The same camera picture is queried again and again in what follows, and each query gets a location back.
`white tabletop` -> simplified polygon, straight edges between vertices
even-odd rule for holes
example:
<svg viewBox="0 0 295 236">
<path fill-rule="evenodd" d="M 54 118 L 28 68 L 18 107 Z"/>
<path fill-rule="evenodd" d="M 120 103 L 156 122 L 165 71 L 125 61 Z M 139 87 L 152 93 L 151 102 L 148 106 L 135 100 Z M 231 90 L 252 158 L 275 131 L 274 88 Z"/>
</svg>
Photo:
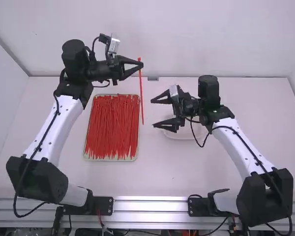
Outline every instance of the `white tabletop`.
<svg viewBox="0 0 295 236">
<path fill-rule="evenodd" d="M 239 190 L 242 183 L 239 173 L 213 136 L 201 149 L 194 140 L 172 140 L 151 126 L 172 114 L 170 105 L 150 104 L 151 98 L 172 84 L 179 84 L 184 91 L 197 96 L 197 80 L 163 77 L 150 82 L 144 78 L 145 124 L 140 122 L 139 152 L 134 162 L 83 159 L 89 102 L 64 145 L 59 169 L 71 183 L 89 188 L 95 195 L 188 196 L 206 195 L 220 188 Z M 33 141 L 50 111 L 58 82 L 56 77 L 29 79 L 0 155 L 0 197 L 11 197 L 14 193 L 5 164 L 11 155 L 20 156 Z M 246 136 L 277 168 L 287 168 L 295 181 L 295 97 L 288 80 L 219 78 L 219 83 L 222 103 L 235 114 Z M 139 80 L 133 77 L 118 86 L 95 88 L 92 96 L 98 93 L 139 94 Z"/>
</svg>

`white table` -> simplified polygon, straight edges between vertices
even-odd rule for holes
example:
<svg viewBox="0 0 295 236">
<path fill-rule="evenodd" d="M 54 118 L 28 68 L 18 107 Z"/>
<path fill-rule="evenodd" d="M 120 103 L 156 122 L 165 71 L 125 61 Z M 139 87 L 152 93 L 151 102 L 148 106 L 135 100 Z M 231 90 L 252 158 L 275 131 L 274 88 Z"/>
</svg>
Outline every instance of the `white table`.
<svg viewBox="0 0 295 236">
<path fill-rule="evenodd" d="M 239 173 L 223 147 L 212 136 L 201 149 L 194 140 L 172 140 L 151 126 L 170 115 L 172 107 L 150 104 L 150 99 L 172 84 L 179 84 L 184 91 L 197 96 L 197 79 L 163 77 L 150 82 L 144 78 L 145 124 L 140 122 L 138 159 L 134 162 L 83 159 L 91 102 L 74 124 L 61 153 L 59 169 L 71 183 L 89 188 L 95 195 L 115 197 L 115 212 L 105 217 L 111 227 L 213 229 L 222 221 L 189 217 L 185 200 L 190 194 L 206 195 L 220 188 L 240 189 Z M 36 136 L 51 108 L 52 92 L 58 82 L 55 77 L 29 80 L 0 155 L 0 226 L 20 223 L 24 227 L 52 226 L 54 206 L 45 206 L 22 220 L 14 217 L 11 211 L 14 191 L 5 164 L 11 155 L 21 155 Z M 294 176 L 295 202 L 295 97 L 288 80 L 219 78 L 219 83 L 222 103 L 235 114 L 246 136 L 277 168 L 287 168 Z M 98 93 L 139 94 L 139 80 L 133 77 L 115 87 L 95 88 L 92 95 Z M 18 201 L 19 209 L 34 205 L 29 200 Z M 96 219 L 73 216 L 72 224 L 76 228 L 98 227 Z M 281 230 L 288 226 L 287 220 L 273 225 Z"/>
</svg>

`black joint housing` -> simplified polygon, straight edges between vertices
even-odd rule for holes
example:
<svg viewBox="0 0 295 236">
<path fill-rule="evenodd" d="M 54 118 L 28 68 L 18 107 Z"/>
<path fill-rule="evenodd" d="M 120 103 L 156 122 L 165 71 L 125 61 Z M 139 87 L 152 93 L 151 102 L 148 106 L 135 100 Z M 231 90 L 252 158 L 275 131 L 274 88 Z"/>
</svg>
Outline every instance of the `black joint housing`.
<svg viewBox="0 0 295 236">
<path fill-rule="evenodd" d="M 68 178 L 50 162 L 11 156 L 6 163 L 6 170 L 14 189 L 17 189 L 29 161 L 29 168 L 21 183 L 18 196 L 54 204 L 60 203 L 68 189 Z"/>
<path fill-rule="evenodd" d="M 215 109 L 220 106 L 219 83 L 213 75 L 203 75 L 198 79 L 198 96 L 204 101 L 204 109 Z"/>
<path fill-rule="evenodd" d="M 293 176 L 287 169 L 268 173 L 278 187 L 279 194 L 272 188 L 266 174 L 257 173 L 246 177 L 236 199 L 242 222 L 249 227 L 291 216 L 293 212 Z"/>
<path fill-rule="evenodd" d="M 68 80 L 77 84 L 86 81 L 85 70 L 89 66 L 89 57 L 84 42 L 78 39 L 66 41 L 62 51 L 61 58 Z"/>
</svg>

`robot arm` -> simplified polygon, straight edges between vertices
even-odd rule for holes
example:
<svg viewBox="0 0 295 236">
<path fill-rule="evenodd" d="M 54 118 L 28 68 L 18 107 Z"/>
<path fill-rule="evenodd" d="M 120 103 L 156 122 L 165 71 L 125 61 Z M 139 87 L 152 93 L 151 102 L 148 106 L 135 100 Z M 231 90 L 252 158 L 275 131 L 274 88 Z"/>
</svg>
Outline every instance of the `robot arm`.
<svg viewBox="0 0 295 236">
<path fill-rule="evenodd" d="M 68 181 L 58 168 L 60 152 L 76 119 L 85 109 L 93 91 L 92 81 L 111 79 L 113 85 L 143 68 L 143 63 L 116 55 L 119 40 L 100 34 L 97 38 L 106 45 L 106 60 L 97 61 L 95 53 L 80 40 L 64 43 L 62 60 L 65 69 L 54 91 L 55 102 L 41 130 L 21 157 L 12 156 L 6 170 L 17 197 L 36 199 L 66 205 L 67 212 L 75 214 L 97 214 L 100 201 L 106 198 L 112 207 L 111 197 L 94 197 L 92 191 Z M 125 70 L 125 64 L 135 65 Z M 111 214 L 112 210 L 102 212 Z"/>
<path fill-rule="evenodd" d="M 222 189 L 208 193 L 207 201 L 190 201 L 200 201 L 200 206 L 196 207 L 202 209 L 201 205 L 208 203 L 211 215 L 222 216 L 225 211 L 235 213 L 249 227 L 290 217 L 293 211 L 291 173 L 287 169 L 276 169 L 244 135 L 231 110 L 220 104 L 219 83 L 215 76 L 199 77 L 198 96 L 192 97 L 179 85 L 171 86 L 151 103 L 171 104 L 175 117 L 153 126 L 176 133 L 185 125 L 186 118 L 199 117 L 199 121 L 189 120 L 201 123 L 208 135 L 213 134 L 223 145 L 235 163 L 243 185 L 235 197 L 228 195 L 229 189 Z"/>
</svg>

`white bowl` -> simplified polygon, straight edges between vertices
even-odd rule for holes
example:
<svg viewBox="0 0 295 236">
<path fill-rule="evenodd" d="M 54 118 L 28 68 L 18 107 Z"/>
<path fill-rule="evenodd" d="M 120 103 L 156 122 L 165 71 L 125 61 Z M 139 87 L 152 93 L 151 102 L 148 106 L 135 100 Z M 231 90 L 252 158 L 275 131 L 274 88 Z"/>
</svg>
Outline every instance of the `white bowl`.
<svg viewBox="0 0 295 236">
<path fill-rule="evenodd" d="M 164 119 L 170 119 L 173 118 L 174 116 L 166 116 Z M 206 134 L 207 134 L 207 129 L 199 124 L 199 123 L 192 123 L 192 128 L 195 133 L 195 136 L 198 140 L 204 139 Z M 185 126 L 184 127 L 179 127 L 179 130 L 177 133 L 173 133 L 168 130 L 163 130 L 164 135 L 170 139 L 179 139 L 179 140 L 193 140 L 193 135 L 191 132 L 191 127 L 190 127 L 190 121 L 185 120 Z"/>
</svg>

